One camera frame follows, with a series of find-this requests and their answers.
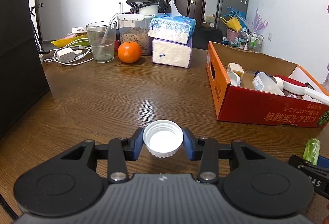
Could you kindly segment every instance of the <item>yellow package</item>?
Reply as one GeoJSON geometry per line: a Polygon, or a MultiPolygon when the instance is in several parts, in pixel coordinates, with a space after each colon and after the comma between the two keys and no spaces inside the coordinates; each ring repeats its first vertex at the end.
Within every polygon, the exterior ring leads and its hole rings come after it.
{"type": "MultiPolygon", "coordinates": [[[[66,46],[67,44],[79,39],[79,38],[88,38],[87,33],[84,34],[73,34],[73,35],[69,35],[67,37],[52,41],[51,43],[54,44],[56,47],[58,48],[62,48],[64,46],[66,46]]],[[[81,45],[81,46],[88,46],[89,45],[89,41],[82,41],[82,42],[77,42],[77,44],[81,45]]]]}

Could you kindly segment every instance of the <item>black cloth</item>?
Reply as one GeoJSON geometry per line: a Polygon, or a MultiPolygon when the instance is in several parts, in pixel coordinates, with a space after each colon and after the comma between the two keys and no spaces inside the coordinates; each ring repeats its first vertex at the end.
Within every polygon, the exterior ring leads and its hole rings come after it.
{"type": "Polygon", "coordinates": [[[223,42],[223,32],[220,29],[196,25],[192,36],[192,47],[197,49],[208,49],[208,42],[223,42]]]}

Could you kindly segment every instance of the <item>red brush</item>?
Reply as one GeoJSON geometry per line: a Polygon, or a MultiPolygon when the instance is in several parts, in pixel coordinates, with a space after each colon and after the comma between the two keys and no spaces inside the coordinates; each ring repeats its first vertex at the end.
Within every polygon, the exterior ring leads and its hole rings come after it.
{"type": "Polygon", "coordinates": [[[288,77],[284,77],[282,75],[275,75],[275,77],[281,78],[283,81],[283,88],[287,91],[289,91],[290,93],[293,93],[295,95],[299,95],[299,96],[304,96],[304,95],[308,95],[311,98],[320,101],[322,103],[324,103],[325,105],[329,106],[329,96],[320,93],[316,90],[310,89],[308,87],[306,87],[305,84],[296,81],[294,79],[288,78],[288,77]]]}

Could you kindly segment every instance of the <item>table surface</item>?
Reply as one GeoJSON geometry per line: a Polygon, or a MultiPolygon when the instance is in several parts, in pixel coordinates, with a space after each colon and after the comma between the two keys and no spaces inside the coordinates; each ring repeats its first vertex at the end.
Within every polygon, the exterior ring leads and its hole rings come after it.
{"type": "MultiPolygon", "coordinates": [[[[213,137],[221,143],[244,140],[283,161],[292,154],[302,156],[307,140],[317,137],[320,154],[329,157],[329,126],[322,130],[217,121],[206,55],[205,50],[193,49],[189,69],[155,65],[150,57],[142,57],[136,64],[124,64],[116,58],[73,68],[43,64],[51,91],[0,141],[0,193],[20,214],[13,185],[22,173],[85,139],[100,144],[118,136],[130,137],[137,127],[157,119],[172,120],[190,128],[195,136],[213,137]]],[[[228,174],[228,161],[219,164],[220,174],[228,174]]],[[[188,161],[182,147],[165,159],[152,156],[143,147],[139,160],[127,162],[127,166],[130,176],[135,172],[196,175],[199,161],[188,161]]],[[[98,162],[97,172],[106,176],[106,161],[98,162]]],[[[329,214],[327,202],[314,194],[307,217],[322,223],[329,214]]],[[[0,209],[0,223],[10,222],[0,209]]]]}

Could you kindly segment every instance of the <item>tissue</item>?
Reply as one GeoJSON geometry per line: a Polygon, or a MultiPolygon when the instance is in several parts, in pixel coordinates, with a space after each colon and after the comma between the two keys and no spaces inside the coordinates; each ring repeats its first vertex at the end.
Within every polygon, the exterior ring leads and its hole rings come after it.
{"type": "Polygon", "coordinates": [[[148,36],[187,44],[192,38],[196,20],[182,16],[178,12],[173,0],[169,4],[172,13],[152,18],[148,36]]]}
{"type": "Polygon", "coordinates": [[[192,39],[187,45],[162,39],[154,39],[152,43],[152,61],[154,63],[190,67],[192,39]]]}

